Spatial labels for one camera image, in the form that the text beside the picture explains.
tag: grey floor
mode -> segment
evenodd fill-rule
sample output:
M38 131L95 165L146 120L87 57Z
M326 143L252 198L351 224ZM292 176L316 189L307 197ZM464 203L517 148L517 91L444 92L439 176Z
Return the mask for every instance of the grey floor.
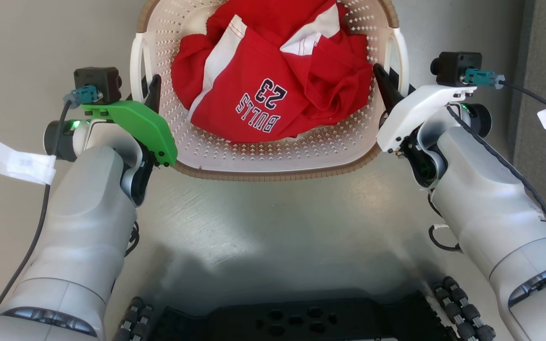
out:
M434 81L429 63L444 50L482 52L484 68L513 73L522 0L394 4L415 86ZM43 129L58 117L78 67L114 65L128 80L141 6L138 0L0 0L0 140L41 153ZM473 101L492 111L488 140L506 154L509 93L479 90ZM58 180L68 167L57 166ZM42 191L0 176L0 290L32 238ZM117 280L107 327L114 330L136 295L203 314L273 300L373 296L390 302L450 275L497 339L511 340L475 266L428 240L427 228L441 220L426 198L407 162L388 155L349 175L291 183L205 181L158 170L139 209L141 242ZM443 242L455 242L449 232L440 234Z

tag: green bracket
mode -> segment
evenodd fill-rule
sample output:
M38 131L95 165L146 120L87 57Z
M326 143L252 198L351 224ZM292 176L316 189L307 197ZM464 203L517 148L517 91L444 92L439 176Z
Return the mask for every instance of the green bracket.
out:
M82 104L91 118L110 119L155 153L159 164L176 163L178 149L163 117L136 101L119 101L107 105Z

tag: laundry basket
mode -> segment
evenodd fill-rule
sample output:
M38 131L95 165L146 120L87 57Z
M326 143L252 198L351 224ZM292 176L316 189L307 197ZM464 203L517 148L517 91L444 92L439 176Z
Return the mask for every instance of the laundry basket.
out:
M206 20L226 0L148 0L132 45L132 97L144 101L141 79L161 76L160 115L178 147L174 166L202 179L280 181L340 175L359 169L381 151L376 144L384 111L373 77L368 104L335 126L320 127L278 142L230 144L185 119L186 110L173 90L171 62L182 37L205 33ZM351 32L368 36L368 61L389 69L391 46L400 64L400 93L408 92L407 48L390 0L342 0Z

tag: basket rim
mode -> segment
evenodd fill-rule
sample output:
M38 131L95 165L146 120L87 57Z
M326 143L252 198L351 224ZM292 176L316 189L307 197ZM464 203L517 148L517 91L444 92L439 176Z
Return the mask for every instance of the basket rim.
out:
M160 3L161 0L147 0L143 9L140 11L140 16L138 17L138 25L136 32L145 33L149 27L149 20L153 11ZM395 11L395 6L391 0L376 0L381 4L383 11L385 11L385 16L387 19L387 24L390 28L399 28L399 19L397 18L397 12Z
M137 33L147 32L149 26L149 20L161 0L147 0L143 9L138 17ZM390 28L399 28L399 19L397 18L397 12L391 0L376 0L383 8L385 12L387 24ZM219 172L214 170L196 169L186 164L176 161L173 168L198 179L213 179L221 181L290 181L301 179L318 179L324 177L333 177L335 175L342 175L346 173L354 172L367 164L369 164L377 155L381 153L381 148L378 143L375 143L373 147L364 153L362 157L353 162L342 164L340 166L312 169L312 170L299 170L290 172Z

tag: white basket handle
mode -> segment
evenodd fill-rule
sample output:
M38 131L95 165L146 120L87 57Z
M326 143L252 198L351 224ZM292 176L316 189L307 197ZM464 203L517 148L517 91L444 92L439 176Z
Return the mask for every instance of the white basket handle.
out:
M403 34L399 31L399 28L393 28L387 41L385 48L385 71L389 72L391 67L391 42L395 43L397 48L397 54L399 55L399 85L397 90L399 93L407 97L410 88L410 63L408 62L408 47L406 46L406 40L403 38Z
M132 43L132 54L130 55L130 88L132 89L132 99L144 103L143 96L143 57L145 57L145 74L147 76L147 86L153 82L153 64L150 46L155 41L153 33L136 33Z

